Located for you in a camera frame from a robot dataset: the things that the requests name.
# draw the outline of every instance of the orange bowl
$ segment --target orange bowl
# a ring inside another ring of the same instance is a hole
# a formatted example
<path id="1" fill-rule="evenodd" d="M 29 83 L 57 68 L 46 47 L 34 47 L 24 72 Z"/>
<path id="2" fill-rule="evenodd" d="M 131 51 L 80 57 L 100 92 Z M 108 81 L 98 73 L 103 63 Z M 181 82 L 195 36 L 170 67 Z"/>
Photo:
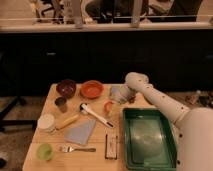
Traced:
<path id="1" fill-rule="evenodd" d="M 88 99 L 94 99 L 101 95 L 103 91 L 103 84 L 96 80 L 86 81 L 81 86 L 82 96 Z"/>

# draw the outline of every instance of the wall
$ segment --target wall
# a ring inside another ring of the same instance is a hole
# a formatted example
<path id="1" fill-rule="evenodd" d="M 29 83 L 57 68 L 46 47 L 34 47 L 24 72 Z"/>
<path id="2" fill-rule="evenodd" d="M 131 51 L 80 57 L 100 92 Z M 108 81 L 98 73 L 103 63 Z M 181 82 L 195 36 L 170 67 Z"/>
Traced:
<path id="1" fill-rule="evenodd" d="M 21 94 L 46 94 L 65 78 L 123 83 L 130 71 L 162 91 L 210 90 L 212 37 L 212 30 L 1 34 L 3 66 L 16 80 L 6 94 L 19 86 Z"/>

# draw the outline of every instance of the red object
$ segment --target red object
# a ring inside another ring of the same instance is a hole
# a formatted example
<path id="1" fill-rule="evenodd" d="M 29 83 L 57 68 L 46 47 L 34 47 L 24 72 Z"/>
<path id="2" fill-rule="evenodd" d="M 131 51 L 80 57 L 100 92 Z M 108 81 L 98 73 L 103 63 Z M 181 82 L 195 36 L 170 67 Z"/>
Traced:
<path id="1" fill-rule="evenodd" d="M 89 99 L 97 98 L 103 91 L 103 85 L 96 80 L 86 81 L 81 86 L 81 94 Z"/>
<path id="2" fill-rule="evenodd" d="M 71 98 L 76 91 L 76 82 L 70 79 L 60 81 L 56 86 L 57 92 L 65 98 Z"/>
<path id="3" fill-rule="evenodd" d="M 108 101 L 104 104 L 104 110 L 108 113 L 112 108 L 113 102 Z"/>

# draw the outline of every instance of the brown bowl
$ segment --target brown bowl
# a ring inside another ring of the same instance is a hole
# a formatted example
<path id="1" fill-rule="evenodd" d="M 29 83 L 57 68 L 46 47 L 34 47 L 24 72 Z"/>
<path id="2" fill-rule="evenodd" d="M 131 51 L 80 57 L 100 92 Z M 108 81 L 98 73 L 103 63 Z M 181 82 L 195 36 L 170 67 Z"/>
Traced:
<path id="1" fill-rule="evenodd" d="M 76 92 L 76 82 L 70 79 L 62 80 L 57 84 L 56 90 L 62 97 L 72 98 Z"/>
<path id="2" fill-rule="evenodd" d="M 86 81 L 82 84 L 80 91 L 82 96 L 94 99 L 101 95 L 103 91 L 103 84 L 96 80 Z"/>

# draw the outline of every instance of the glass window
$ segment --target glass window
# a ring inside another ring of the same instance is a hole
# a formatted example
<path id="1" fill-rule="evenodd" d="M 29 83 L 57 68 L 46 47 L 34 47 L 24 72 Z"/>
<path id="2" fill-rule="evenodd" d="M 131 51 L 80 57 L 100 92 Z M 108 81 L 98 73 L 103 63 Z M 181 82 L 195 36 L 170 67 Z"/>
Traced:
<path id="1" fill-rule="evenodd" d="M 1 0 L 0 26 L 55 27 L 70 25 L 73 28 L 103 27 L 126 28 L 139 17 L 140 26 L 173 22 L 179 28 L 187 22 L 203 23 L 210 27 L 213 17 L 212 0 Z"/>

